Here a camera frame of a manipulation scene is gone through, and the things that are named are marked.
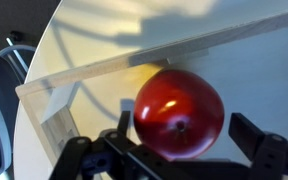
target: apple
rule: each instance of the apple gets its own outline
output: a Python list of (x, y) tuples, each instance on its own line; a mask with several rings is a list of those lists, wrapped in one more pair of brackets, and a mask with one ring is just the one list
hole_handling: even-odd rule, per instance
[(223, 103), (201, 77), (183, 70), (162, 70), (140, 89), (134, 126), (143, 144), (168, 160), (196, 158), (217, 139)]

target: apple stem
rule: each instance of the apple stem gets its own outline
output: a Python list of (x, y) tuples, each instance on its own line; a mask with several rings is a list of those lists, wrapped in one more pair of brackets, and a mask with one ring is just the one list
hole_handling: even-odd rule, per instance
[(185, 122), (184, 121), (178, 121), (176, 123), (176, 128), (179, 132), (184, 132), (186, 129)]

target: black mechanical part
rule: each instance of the black mechanical part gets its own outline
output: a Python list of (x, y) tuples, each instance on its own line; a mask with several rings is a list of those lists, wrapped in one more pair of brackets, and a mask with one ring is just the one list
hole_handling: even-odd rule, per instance
[(94, 142), (76, 137), (66, 144), (50, 177), (83, 179), (107, 172), (112, 179), (280, 180), (288, 175), (288, 141), (265, 134), (240, 113), (233, 113), (229, 135), (252, 161), (251, 167), (222, 161), (168, 162), (145, 145), (127, 138), (130, 112), (123, 112), (117, 129), (104, 130)]
[(24, 34), (19, 31), (11, 31), (9, 34), (9, 38), (15, 42), (21, 42), (23, 40)]

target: wooden edge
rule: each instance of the wooden edge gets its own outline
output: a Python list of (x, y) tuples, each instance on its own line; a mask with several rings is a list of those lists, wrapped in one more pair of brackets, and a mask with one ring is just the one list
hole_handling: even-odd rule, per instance
[(60, 157), (65, 144), (73, 137), (80, 136), (73, 117), (67, 106), (62, 107), (53, 116), (40, 124), (48, 141), (41, 141), (45, 151), (52, 151), (47, 154), (54, 166)]
[(196, 52), (185, 54), (185, 55), (169, 57), (169, 58), (167, 58), (167, 61), (169, 64), (174, 64), (174, 63), (178, 63), (178, 62), (184, 62), (187, 60), (192, 60), (193, 58), (195, 58), (195, 59), (201, 58), (201, 57), (208, 56), (208, 55), (209, 55), (208, 49), (202, 49), (202, 50), (198, 50)]
[(34, 109), (31, 107), (31, 104), (28, 100), (28, 97), (22, 97), (21, 103), (25, 108), (27, 115), (29, 116), (31, 123), (35, 129), (35, 132), (43, 146), (45, 153), (47, 154), (48, 159), (50, 160), (51, 164), (54, 166), (57, 162), (57, 157), (53, 149), (51, 148), (51, 144), (48, 140), (48, 137), (43, 131), (42, 126), (40, 125), (38, 118), (35, 116)]
[(124, 54), (101, 62), (66, 70), (19, 86), (16, 88), (16, 93), (21, 98), (43, 89), (62, 86), (83, 79), (150, 63), (159, 59), (167, 59), (168, 57), (192, 53), (284, 27), (288, 27), (288, 12), (229, 27), (203, 36), (196, 36), (145, 51)]

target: white table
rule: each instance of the white table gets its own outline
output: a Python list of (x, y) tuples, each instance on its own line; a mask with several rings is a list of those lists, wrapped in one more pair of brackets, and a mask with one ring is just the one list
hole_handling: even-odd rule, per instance
[[(285, 0), (64, 0), (41, 39), (26, 82), (287, 11)], [(184, 60), (171, 68), (199, 74), (224, 102), (222, 133), (201, 158), (247, 163), (227, 135), (231, 112), (242, 112), (260, 128), (288, 138), (288, 28), (173, 59)], [(70, 109), (80, 134), (95, 139), (101, 130), (114, 127), (121, 99), (134, 100), (142, 84), (161, 68), (146, 64), (87, 80), (87, 91), (77, 93)], [(47, 179), (53, 167), (22, 105), (14, 143), (15, 178)]]

